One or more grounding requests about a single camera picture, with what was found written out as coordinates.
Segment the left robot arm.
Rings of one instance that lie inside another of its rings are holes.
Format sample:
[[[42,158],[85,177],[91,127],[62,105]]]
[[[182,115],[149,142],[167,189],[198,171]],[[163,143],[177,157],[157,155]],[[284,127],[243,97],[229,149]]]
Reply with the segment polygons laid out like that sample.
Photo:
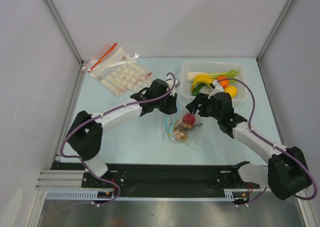
[[[132,94],[127,102],[101,113],[79,112],[66,136],[66,142],[77,153],[86,169],[93,173],[92,181],[99,187],[110,182],[107,164],[100,157],[103,135],[110,129],[131,119],[158,110],[166,115],[177,109],[176,88],[180,85],[171,73],[166,80],[155,79],[149,87]]]

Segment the brown longan bunch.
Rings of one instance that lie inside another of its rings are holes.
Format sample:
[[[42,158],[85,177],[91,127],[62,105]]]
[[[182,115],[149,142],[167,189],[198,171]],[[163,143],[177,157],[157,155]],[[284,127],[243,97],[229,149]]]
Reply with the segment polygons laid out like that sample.
[[[203,124],[195,123],[194,125],[183,123],[182,120],[176,120],[171,123],[169,129],[169,136],[176,141],[186,141],[189,139],[191,133],[199,129]]]

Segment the blue zipper clear bag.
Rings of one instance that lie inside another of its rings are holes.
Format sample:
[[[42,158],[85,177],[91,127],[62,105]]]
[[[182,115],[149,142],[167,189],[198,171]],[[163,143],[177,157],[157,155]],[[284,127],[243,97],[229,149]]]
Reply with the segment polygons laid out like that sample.
[[[164,120],[164,130],[174,142],[179,142],[190,148],[197,148],[203,132],[203,121],[185,108],[177,113],[167,115]]]

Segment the red pomegranate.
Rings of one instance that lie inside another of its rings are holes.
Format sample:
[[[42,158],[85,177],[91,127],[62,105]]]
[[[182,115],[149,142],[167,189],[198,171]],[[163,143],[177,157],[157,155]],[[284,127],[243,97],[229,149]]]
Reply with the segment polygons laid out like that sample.
[[[182,122],[184,124],[193,126],[196,123],[196,117],[191,113],[186,113],[182,117]]]

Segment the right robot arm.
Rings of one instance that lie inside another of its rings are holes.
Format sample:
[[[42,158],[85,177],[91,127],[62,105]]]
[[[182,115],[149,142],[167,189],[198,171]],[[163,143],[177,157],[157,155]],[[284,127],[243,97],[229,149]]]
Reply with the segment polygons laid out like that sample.
[[[278,199],[286,200],[313,186],[314,193],[309,199],[317,196],[318,186],[309,172],[303,152],[296,146],[288,148],[257,133],[249,121],[235,113],[228,93],[199,93],[186,109],[201,117],[214,118],[223,133],[249,147],[266,162],[267,168],[250,163],[240,166],[230,175],[235,187],[242,188],[248,182],[254,182],[270,188]]]

